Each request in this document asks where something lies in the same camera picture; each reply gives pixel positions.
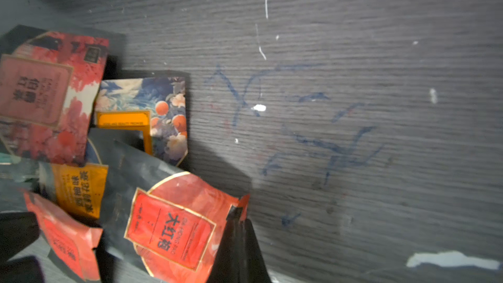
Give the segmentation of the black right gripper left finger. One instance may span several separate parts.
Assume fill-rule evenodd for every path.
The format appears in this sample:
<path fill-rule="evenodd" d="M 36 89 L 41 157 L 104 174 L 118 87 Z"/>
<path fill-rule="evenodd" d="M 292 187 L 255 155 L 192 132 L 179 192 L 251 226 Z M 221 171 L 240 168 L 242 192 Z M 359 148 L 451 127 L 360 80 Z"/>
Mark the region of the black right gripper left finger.
<path fill-rule="evenodd" d="M 32 212 L 1 214 L 1 282 L 44 282 L 43 271 L 34 256 L 14 256 L 39 238 L 39 225 Z"/>

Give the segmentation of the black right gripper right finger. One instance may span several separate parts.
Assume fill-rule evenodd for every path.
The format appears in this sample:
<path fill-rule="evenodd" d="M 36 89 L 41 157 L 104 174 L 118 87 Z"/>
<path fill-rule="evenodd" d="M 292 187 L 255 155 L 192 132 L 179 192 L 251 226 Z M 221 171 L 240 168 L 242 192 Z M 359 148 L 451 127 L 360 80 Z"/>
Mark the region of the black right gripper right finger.
<path fill-rule="evenodd" d="M 227 216 L 209 283 L 271 283 L 251 220 L 243 208 Z"/>

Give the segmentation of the red circle label tea bag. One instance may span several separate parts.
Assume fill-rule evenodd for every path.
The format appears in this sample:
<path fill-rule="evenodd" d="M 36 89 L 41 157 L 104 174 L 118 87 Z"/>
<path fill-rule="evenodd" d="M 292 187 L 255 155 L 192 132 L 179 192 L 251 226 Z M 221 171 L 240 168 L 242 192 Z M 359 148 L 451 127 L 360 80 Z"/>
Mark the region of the red circle label tea bag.
<path fill-rule="evenodd" d="M 165 282 L 206 282 L 227 220 L 246 217 L 236 198 L 122 142 L 104 145 L 108 167 L 99 224 L 113 255 Z"/>

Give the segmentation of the orange label blue tea bag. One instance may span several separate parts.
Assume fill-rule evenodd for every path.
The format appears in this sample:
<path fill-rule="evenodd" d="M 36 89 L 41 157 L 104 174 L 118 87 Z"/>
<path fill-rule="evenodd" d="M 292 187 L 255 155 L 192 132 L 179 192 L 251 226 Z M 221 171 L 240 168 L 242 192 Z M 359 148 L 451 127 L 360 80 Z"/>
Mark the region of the orange label blue tea bag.
<path fill-rule="evenodd" d="M 141 133 L 144 151 L 178 166 L 188 154 L 186 79 L 156 75 L 103 80 L 94 106 L 98 128 Z"/>

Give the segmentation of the shiny red foil tea bag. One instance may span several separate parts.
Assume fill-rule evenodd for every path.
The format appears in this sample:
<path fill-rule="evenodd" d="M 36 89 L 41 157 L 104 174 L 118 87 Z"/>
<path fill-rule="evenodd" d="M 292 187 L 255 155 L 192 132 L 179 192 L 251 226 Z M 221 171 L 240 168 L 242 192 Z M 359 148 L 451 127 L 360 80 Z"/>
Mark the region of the shiny red foil tea bag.
<path fill-rule="evenodd" d="M 100 282 L 96 248 L 103 229 L 82 224 L 38 194 L 24 191 L 23 196 L 51 247 L 49 258 L 76 282 Z"/>

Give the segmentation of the pink label red tea bag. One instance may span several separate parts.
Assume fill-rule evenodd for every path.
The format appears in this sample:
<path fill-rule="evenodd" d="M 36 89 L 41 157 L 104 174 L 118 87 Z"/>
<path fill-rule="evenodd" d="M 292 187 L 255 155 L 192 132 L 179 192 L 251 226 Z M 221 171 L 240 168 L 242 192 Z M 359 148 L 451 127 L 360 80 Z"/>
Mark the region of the pink label red tea bag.
<path fill-rule="evenodd" d="M 19 25 L 1 36 L 1 153 L 82 165 L 105 73 L 104 37 Z"/>

